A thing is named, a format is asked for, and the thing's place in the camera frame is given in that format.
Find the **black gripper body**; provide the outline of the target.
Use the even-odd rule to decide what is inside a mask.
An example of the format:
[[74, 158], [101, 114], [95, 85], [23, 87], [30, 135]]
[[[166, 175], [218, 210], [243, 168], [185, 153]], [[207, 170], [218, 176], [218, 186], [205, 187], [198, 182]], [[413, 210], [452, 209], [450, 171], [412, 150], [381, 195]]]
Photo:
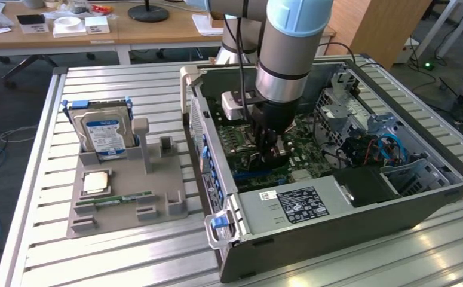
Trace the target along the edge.
[[286, 163], [289, 152], [282, 137], [297, 115], [298, 101], [278, 103], [266, 101], [253, 108], [253, 130], [262, 163]]

